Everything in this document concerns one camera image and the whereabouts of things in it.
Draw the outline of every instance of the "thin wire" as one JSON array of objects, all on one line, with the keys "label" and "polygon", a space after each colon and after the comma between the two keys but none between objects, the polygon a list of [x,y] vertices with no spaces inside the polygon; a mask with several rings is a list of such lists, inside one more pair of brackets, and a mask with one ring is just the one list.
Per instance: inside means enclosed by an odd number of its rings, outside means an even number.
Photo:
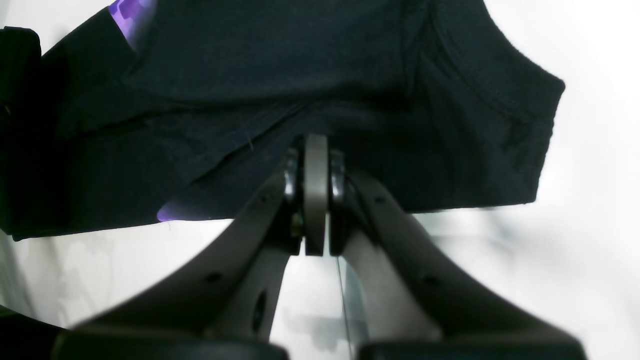
[{"label": "thin wire", "polygon": [[338,267],[338,284],[340,285],[340,302],[342,303],[342,313],[344,313],[344,327],[347,330],[347,343],[349,344],[349,358],[353,359],[353,348],[351,347],[351,335],[349,333],[349,320],[347,317],[347,306],[344,303],[344,292],[342,287],[342,271],[340,270],[339,257],[335,257],[335,265]]}]

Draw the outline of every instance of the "black fabric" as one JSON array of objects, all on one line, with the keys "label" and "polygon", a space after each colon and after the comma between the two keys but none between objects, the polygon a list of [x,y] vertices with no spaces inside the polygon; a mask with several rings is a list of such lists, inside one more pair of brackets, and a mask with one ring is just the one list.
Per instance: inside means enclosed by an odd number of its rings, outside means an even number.
[{"label": "black fabric", "polygon": [[[156,11],[138,56],[103,10],[43,58],[62,74],[45,84],[67,84],[50,118],[66,218],[45,233],[152,223],[197,179],[212,187],[211,217],[233,217],[311,131],[407,212],[535,199],[564,83],[511,46],[482,0],[159,0]],[[42,235],[36,220],[16,238]]]}]

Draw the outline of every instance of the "purple fabric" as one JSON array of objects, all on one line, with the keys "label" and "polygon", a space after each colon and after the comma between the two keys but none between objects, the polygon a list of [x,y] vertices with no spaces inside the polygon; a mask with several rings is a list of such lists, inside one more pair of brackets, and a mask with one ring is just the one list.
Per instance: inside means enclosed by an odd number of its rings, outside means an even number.
[{"label": "purple fabric", "polygon": [[157,0],[116,0],[109,13],[132,48],[136,48],[136,35],[143,31],[142,24],[152,15]]}]

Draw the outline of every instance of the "white background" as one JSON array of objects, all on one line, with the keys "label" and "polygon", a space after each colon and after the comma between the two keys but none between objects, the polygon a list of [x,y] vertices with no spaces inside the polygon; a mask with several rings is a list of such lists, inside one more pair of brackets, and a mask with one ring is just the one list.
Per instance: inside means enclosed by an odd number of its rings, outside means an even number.
[{"label": "white background", "polygon": [[[640,3],[485,3],[512,44],[567,85],[538,200],[418,219],[460,266],[574,334],[591,360],[640,359]],[[108,4],[0,0],[0,24],[34,29],[46,51]],[[71,326],[170,274],[227,224],[0,239],[0,300]],[[340,324],[338,286],[334,259],[290,262],[272,341],[286,346],[293,360],[349,358],[343,330],[313,323]]]}]

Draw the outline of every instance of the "black t-shirt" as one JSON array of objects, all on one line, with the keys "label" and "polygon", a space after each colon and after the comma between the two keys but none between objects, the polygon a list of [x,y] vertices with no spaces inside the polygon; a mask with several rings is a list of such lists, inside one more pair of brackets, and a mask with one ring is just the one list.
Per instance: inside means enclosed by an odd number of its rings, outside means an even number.
[{"label": "black t-shirt", "polygon": [[141,44],[105,9],[43,57],[17,134],[54,124],[56,166],[12,156],[34,164],[10,172],[16,238],[150,224],[195,181],[231,218],[309,132],[407,212],[531,202],[564,90],[482,0],[159,0]]}]

